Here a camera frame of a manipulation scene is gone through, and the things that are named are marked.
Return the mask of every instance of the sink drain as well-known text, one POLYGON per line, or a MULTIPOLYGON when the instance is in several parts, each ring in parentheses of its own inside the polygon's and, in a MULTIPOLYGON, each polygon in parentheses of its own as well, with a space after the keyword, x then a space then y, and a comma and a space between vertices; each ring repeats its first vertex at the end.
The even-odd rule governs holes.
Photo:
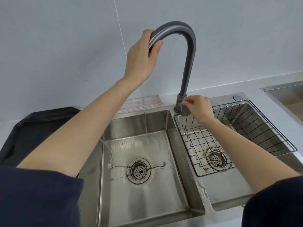
POLYGON ((216 170, 225 170, 230 167, 227 164, 227 157, 224 150, 220 147, 212 147, 206 152, 206 160, 208 164, 216 170))
POLYGON ((151 175, 150 164, 146 159, 137 158, 131 161, 127 168, 128 179, 134 184, 142 184, 146 182, 151 175))

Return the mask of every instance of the person's right arm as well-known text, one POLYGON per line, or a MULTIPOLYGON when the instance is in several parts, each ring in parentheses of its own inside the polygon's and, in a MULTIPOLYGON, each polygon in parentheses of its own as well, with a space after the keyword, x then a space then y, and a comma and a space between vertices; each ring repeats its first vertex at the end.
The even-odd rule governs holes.
POLYGON ((282 179, 299 176, 278 158, 214 118, 207 97, 189 96, 182 104, 217 139, 255 193, 282 179))

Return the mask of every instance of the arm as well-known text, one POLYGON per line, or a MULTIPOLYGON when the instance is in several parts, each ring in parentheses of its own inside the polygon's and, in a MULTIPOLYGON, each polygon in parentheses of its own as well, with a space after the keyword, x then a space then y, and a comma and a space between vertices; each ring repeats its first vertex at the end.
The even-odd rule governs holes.
POLYGON ((207 97, 189 96, 182 104, 222 145, 255 193, 279 180, 299 175, 278 158, 215 119, 207 97))
POLYGON ((95 148, 110 120, 153 72, 163 41, 158 41, 149 57, 145 30, 127 54, 124 77, 33 150, 17 167, 58 171, 75 177, 95 148))

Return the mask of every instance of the gooseneck faucet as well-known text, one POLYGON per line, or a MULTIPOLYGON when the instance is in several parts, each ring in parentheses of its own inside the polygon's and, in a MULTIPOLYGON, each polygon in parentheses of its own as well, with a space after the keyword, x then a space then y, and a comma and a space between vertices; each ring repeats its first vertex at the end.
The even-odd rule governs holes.
POLYGON ((187 41, 187 55, 185 60, 185 67, 183 72, 182 84, 180 93, 177 96, 177 102, 175 106, 175 111, 180 113, 181 116, 187 116, 190 114, 187 107, 182 106, 182 101, 187 97, 186 91, 189 82, 189 77, 191 73, 191 68, 194 62, 196 53, 196 36, 192 28, 181 21, 171 21, 159 28, 157 28, 151 35, 149 40, 149 52, 151 51, 153 45, 158 41, 171 34, 183 35, 187 41))

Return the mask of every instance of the gray wall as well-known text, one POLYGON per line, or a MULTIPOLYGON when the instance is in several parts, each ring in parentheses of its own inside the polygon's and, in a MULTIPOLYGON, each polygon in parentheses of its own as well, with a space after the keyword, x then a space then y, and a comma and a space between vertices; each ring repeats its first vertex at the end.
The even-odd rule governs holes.
MULTIPOLYGON (((197 37, 188 90, 302 71, 302 6, 303 0, 0 0, 0 122, 85 107, 123 76, 125 51, 143 29, 172 20, 188 23, 197 37)), ((186 49, 182 36, 166 38, 152 77, 130 98, 177 93, 186 49)))

